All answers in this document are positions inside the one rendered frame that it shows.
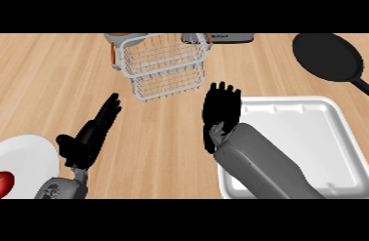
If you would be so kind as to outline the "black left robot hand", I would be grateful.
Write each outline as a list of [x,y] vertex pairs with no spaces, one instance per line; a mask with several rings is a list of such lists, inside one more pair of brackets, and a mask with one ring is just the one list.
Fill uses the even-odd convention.
[[87,170],[93,165],[121,109],[118,94],[112,93],[94,119],[85,123],[78,134],[73,137],[67,135],[56,137],[59,155],[66,159],[66,167]]

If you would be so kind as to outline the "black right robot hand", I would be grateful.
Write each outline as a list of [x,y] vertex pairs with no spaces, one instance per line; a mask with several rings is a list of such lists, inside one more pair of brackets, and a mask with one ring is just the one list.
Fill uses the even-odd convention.
[[209,154],[215,153],[215,144],[211,139],[211,128],[222,124],[221,131],[227,135],[239,123],[240,117],[240,90],[233,89],[224,82],[212,83],[206,92],[202,120],[203,120],[203,145]]

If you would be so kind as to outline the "white plastic tray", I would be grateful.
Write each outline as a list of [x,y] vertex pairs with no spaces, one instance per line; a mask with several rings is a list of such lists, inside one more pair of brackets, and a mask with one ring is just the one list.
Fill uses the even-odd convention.
[[369,163],[330,99],[245,97],[239,121],[283,152],[326,198],[369,199]]

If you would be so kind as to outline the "white round plate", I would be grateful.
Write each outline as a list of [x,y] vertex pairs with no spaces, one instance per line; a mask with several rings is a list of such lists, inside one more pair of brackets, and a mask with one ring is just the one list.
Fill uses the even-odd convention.
[[0,172],[14,176],[5,199],[32,199],[42,184],[59,176],[56,148],[44,137],[20,135],[0,141]]

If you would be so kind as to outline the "dark grey appliance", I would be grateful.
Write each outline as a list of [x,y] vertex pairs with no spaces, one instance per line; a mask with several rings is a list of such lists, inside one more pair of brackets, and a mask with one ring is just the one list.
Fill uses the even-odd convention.
[[211,41],[214,44],[239,44],[253,41],[253,33],[212,33]]

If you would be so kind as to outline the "red tomato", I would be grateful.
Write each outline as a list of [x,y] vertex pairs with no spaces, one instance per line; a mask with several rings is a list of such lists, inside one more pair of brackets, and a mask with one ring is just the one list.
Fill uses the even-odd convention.
[[14,175],[8,171],[0,172],[0,199],[7,196],[14,186]]

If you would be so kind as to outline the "black frying pan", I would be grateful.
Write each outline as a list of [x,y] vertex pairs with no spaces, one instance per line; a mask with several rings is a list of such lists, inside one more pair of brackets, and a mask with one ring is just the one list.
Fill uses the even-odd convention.
[[304,69],[318,78],[349,82],[369,96],[369,83],[361,79],[363,58],[354,46],[333,33],[298,33],[292,54]]

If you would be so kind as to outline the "grey and orange appliance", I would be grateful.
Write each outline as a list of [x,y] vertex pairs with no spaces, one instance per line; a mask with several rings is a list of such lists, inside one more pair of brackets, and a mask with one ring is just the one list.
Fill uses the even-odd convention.
[[113,69],[119,70],[119,64],[116,61],[116,51],[119,49],[122,42],[131,38],[137,38],[141,36],[144,36],[144,33],[104,33],[103,34],[103,37],[110,46],[110,62],[112,62]]

